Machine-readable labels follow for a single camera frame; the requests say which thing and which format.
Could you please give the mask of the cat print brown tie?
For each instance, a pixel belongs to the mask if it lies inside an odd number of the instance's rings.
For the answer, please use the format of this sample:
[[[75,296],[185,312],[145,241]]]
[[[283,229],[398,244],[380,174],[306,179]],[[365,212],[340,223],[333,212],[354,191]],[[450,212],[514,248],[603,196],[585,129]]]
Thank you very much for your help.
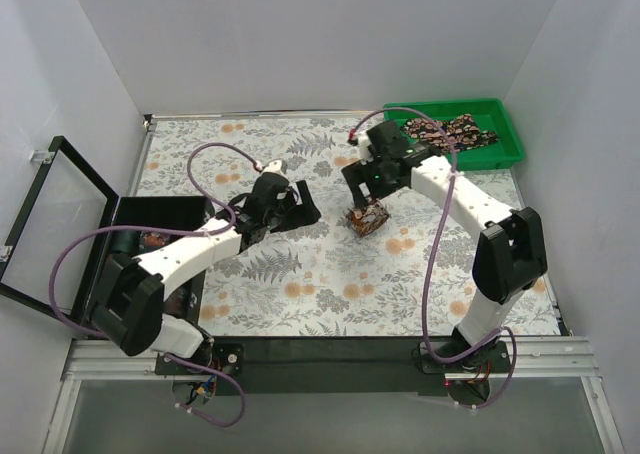
[[[359,237],[366,237],[389,219],[386,207],[378,200],[369,202],[365,207],[353,208],[346,214],[347,224]]]

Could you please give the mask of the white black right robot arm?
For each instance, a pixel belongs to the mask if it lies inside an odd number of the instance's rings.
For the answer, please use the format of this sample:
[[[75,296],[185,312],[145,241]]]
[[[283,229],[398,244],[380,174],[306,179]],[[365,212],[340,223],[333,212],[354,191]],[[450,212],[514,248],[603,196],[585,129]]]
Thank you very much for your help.
[[[454,154],[410,142],[393,121],[352,130],[348,142],[358,159],[342,174],[356,208],[407,188],[440,206],[441,218],[453,219],[475,241],[476,293],[469,309],[447,344],[435,349],[426,341],[424,348],[437,363],[479,369],[514,304],[548,269],[540,215],[496,200],[458,170]]]

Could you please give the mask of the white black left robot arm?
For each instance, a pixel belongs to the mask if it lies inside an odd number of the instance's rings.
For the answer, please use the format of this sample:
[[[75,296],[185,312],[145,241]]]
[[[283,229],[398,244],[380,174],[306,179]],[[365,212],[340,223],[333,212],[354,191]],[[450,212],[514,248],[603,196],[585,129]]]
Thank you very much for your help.
[[[236,222],[220,211],[201,228],[151,253],[115,254],[93,289],[88,320],[128,356],[146,350],[178,356],[193,374],[213,360],[210,335],[187,319],[165,310],[180,286],[215,263],[261,242],[268,233],[286,232],[316,223],[320,211],[307,182],[294,184],[278,172],[259,175],[244,202],[233,208]]]

